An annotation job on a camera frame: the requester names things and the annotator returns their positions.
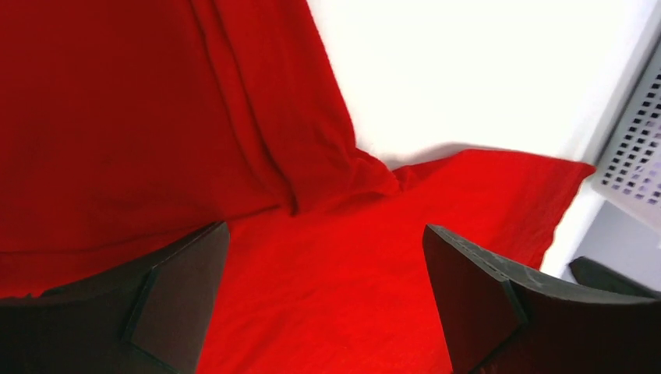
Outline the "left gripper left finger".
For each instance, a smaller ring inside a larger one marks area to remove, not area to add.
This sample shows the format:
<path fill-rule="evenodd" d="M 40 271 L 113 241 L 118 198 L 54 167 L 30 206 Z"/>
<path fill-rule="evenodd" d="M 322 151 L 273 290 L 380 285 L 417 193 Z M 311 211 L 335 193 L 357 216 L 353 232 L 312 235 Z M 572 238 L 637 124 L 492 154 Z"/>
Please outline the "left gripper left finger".
<path fill-rule="evenodd" d="M 194 373 L 228 253 L 225 223 L 36 298 L 1 301 L 4 373 Z"/>

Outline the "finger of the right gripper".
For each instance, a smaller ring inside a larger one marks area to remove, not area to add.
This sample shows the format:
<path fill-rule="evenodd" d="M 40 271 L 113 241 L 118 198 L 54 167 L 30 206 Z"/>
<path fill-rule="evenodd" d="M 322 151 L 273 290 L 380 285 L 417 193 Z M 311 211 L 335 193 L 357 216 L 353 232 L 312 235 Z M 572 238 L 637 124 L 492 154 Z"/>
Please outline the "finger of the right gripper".
<path fill-rule="evenodd" d="M 660 292 L 653 290 L 630 277 L 581 256 L 568 264 L 572 277 L 580 285 L 609 291 L 620 295 L 660 299 Z"/>

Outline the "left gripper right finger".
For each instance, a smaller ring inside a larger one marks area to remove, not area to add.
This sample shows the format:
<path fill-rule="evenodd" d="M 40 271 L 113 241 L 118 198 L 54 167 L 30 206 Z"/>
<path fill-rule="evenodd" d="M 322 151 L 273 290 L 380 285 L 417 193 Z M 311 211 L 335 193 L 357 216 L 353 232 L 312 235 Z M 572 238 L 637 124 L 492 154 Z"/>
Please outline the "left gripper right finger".
<path fill-rule="evenodd" d="M 659 372 L 660 299 L 551 277 L 441 226 L 422 245 L 453 372 Z"/>

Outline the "red t shirt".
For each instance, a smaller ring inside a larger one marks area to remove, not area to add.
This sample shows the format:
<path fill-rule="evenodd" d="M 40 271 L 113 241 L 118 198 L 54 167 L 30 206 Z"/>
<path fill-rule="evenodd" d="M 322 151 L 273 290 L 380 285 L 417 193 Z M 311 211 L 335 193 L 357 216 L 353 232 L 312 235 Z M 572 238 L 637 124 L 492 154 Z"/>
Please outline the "red t shirt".
<path fill-rule="evenodd" d="M 594 172 L 360 150 L 304 1 L 4 1 L 1 300 L 213 223 L 230 239 L 196 373 L 449 373 L 439 224 L 532 268 Z"/>

